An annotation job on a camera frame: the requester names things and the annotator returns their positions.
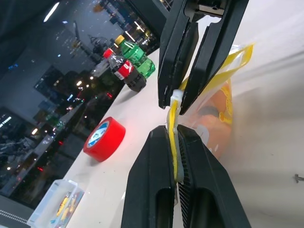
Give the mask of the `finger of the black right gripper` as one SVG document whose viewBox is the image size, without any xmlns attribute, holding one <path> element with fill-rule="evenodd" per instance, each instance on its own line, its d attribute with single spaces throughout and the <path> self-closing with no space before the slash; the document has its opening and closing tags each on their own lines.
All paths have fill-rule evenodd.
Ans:
<svg viewBox="0 0 304 228">
<path fill-rule="evenodd" d="M 227 58 L 249 0 L 228 0 L 217 23 L 207 26 L 183 93 L 183 115 L 198 98 Z"/>
<path fill-rule="evenodd" d="M 170 97 L 184 80 L 196 48 L 198 23 L 193 21 L 198 0 L 174 0 L 160 39 L 158 104 L 170 106 Z"/>
</svg>

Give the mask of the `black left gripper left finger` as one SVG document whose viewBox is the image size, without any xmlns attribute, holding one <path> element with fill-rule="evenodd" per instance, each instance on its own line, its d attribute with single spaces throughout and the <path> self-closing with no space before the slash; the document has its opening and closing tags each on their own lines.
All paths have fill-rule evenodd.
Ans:
<svg viewBox="0 0 304 228">
<path fill-rule="evenodd" d="M 150 131 L 130 169 L 121 228 L 172 228 L 173 161 L 164 125 Z"/>
</svg>

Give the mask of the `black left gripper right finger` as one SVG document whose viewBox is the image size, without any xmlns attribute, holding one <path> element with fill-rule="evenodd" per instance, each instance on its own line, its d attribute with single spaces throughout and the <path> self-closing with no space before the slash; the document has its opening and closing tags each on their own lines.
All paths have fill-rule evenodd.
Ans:
<svg viewBox="0 0 304 228">
<path fill-rule="evenodd" d="M 191 128 L 178 126 L 184 228 L 251 228 L 226 169 Z"/>
</svg>

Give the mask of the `clear yellow-zip plastic bag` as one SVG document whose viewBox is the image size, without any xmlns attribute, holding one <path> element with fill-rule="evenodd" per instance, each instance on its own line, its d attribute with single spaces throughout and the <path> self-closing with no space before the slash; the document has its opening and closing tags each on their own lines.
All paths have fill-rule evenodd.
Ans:
<svg viewBox="0 0 304 228">
<path fill-rule="evenodd" d="M 184 124 L 186 127 L 193 129 L 198 136 L 201 138 L 203 144 L 204 141 L 208 139 L 207 136 L 202 137 L 201 135 L 207 130 L 205 127 L 198 127 L 199 115 L 197 114 L 197 108 L 201 103 L 209 100 L 226 81 L 242 67 L 244 67 L 251 59 L 253 52 L 253 45 L 247 46 L 238 46 L 233 45 L 228 57 L 224 61 L 219 72 L 212 78 L 206 88 L 198 97 L 198 102 L 195 103 L 194 108 L 190 110 L 190 114 L 187 114 L 185 117 L 181 117 L 181 96 L 184 93 L 187 80 L 184 80 L 179 89 L 174 90 L 173 95 L 171 96 L 170 109 L 167 115 L 167 133 L 169 136 L 169 144 L 172 153 L 173 159 L 173 176 L 176 184 L 184 184 L 186 182 L 186 172 L 182 170 L 181 162 L 181 146 L 178 145 L 178 136 L 177 126 L 178 124 Z"/>
</svg>

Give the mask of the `orange object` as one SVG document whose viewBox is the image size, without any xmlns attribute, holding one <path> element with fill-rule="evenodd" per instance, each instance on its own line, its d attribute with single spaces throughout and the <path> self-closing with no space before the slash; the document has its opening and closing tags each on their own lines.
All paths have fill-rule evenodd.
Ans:
<svg viewBox="0 0 304 228">
<path fill-rule="evenodd" d="M 207 148 L 218 159 L 226 150 L 232 131 L 233 104 L 231 81 L 224 85 L 197 108 L 199 120 L 197 126 L 207 130 L 201 135 Z"/>
</svg>

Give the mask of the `green soda bottle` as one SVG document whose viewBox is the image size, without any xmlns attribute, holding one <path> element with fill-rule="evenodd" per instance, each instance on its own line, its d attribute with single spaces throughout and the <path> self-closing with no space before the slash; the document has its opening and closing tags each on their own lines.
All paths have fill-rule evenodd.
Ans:
<svg viewBox="0 0 304 228">
<path fill-rule="evenodd" d="M 127 41 L 122 35 L 115 40 L 122 55 L 128 59 L 146 79 L 155 71 L 154 63 L 147 57 L 146 53 L 136 43 Z"/>
</svg>

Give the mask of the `red-label cola bottle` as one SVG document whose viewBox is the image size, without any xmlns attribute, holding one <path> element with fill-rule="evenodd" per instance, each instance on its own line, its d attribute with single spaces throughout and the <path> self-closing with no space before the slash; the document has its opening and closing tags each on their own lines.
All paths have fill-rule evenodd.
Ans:
<svg viewBox="0 0 304 228">
<path fill-rule="evenodd" d="M 135 66 L 123 56 L 116 55 L 110 48 L 103 53 L 110 64 L 111 71 L 134 92 L 140 92 L 146 86 L 146 79 Z"/>
</svg>

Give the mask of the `red tape roll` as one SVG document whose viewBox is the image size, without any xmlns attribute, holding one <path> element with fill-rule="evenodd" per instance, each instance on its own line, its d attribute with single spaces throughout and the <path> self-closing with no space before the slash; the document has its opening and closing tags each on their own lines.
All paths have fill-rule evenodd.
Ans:
<svg viewBox="0 0 304 228">
<path fill-rule="evenodd" d="M 83 152 L 98 162 L 107 160 L 124 139 L 126 129 L 113 117 L 104 119 L 89 135 Z"/>
</svg>

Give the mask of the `clear plastic box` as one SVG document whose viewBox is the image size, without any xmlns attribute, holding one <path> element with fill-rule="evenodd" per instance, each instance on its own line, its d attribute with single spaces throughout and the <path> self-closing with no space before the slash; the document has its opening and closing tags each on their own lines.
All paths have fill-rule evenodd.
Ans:
<svg viewBox="0 0 304 228">
<path fill-rule="evenodd" d="M 27 221 L 31 228 L 66 228 L 84 191 L 72 180 L 55 180 Z"/>
</svg>

